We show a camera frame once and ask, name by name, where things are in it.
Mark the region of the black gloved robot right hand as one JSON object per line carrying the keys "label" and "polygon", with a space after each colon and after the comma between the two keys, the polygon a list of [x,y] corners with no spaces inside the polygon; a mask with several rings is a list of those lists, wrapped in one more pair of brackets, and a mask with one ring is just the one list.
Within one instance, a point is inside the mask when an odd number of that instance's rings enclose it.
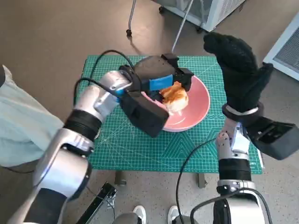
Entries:
{"label": "black gloved robot right hand", "polygon": [[273,64],[262,63],[259,67],[252,48],[231,35],[206,34],[204,50],[215,55],[221,67],[227,104],[240,113],[256,108],[274,70]]}

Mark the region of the bare black robot left hand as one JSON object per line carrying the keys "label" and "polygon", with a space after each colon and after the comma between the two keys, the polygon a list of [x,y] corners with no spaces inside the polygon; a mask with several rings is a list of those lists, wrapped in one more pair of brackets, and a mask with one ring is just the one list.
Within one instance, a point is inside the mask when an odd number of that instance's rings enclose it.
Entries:
{"label": "bare black robot left hand", "polygon": [[160,91],[179,82],[185,91],[189,91],[194,74],[187,68],[178,66],[179,58],[172,53],[161,56],[148,56],[134,66],[135,74],[140,78],[141,91],[158,102],[162,102]]}

